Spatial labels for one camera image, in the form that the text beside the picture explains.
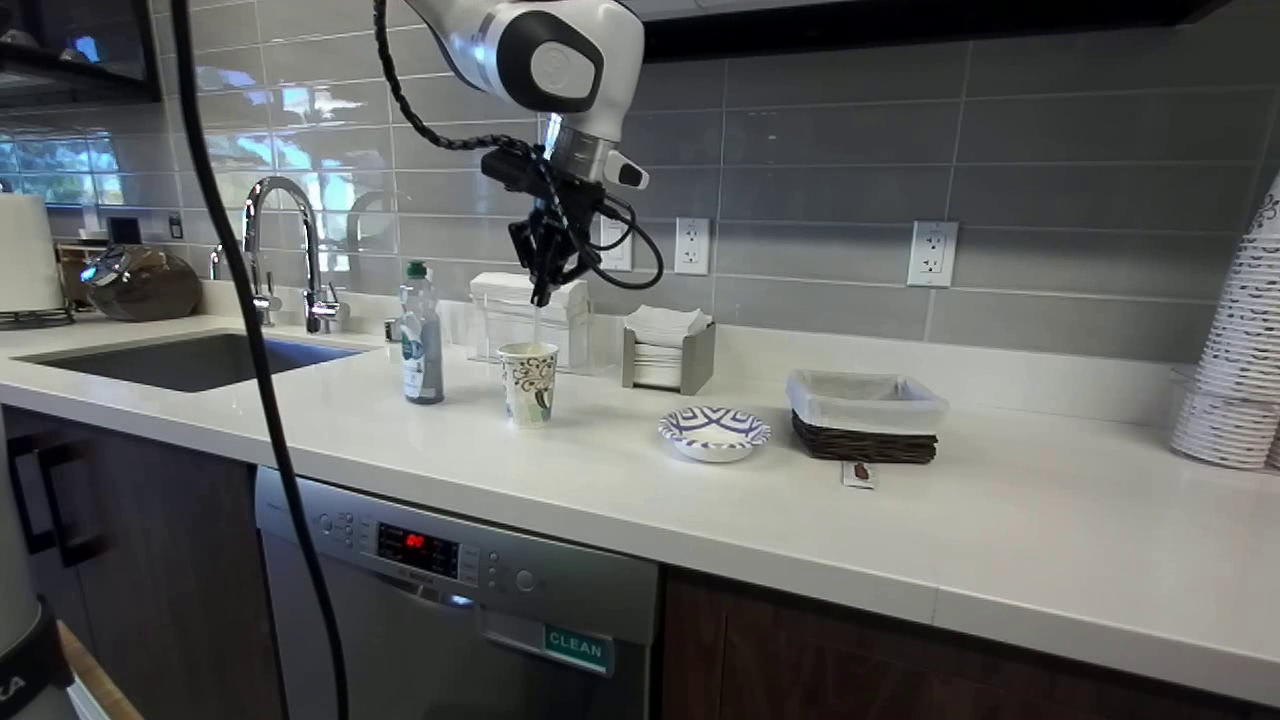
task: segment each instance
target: sink basin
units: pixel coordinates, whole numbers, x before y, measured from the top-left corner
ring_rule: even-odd
[[[273,375],[355,356],[349,347],[303,344],[303,339],[268,339]],[[112,375],[129,383],[153,383],[171,391],[208,391],[222,383],[251,382],[245,337],[193,337],[145,347],[95,347],[68,356],[29,356],[29,363]]]

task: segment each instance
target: stack of paper cups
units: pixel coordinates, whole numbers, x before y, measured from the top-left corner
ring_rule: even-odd
[[[1240,243],[1171,447],[1264,470],[1280,424],[1280,177]]]

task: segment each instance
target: plastic bottle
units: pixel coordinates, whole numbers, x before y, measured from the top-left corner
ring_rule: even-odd
[[[398,283],[398,391],[413,404],[443,402],[441,308],[427,266],[413,259]]]

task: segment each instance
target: dark wood cabinet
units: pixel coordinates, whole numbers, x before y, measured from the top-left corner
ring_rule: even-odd
[[[1280,713],[828,609],[665,578],[665,720],[1280,720]]]
[[[36,588],[145,717],[282,717],[251,470],[3,411]]]

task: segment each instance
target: dishwasher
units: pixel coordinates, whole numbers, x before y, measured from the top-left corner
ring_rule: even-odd
[[[655,563],[303,483],[350,720],[649,720]],[[335,717],[320,609],[276,472],[254,475],[291,720]]]

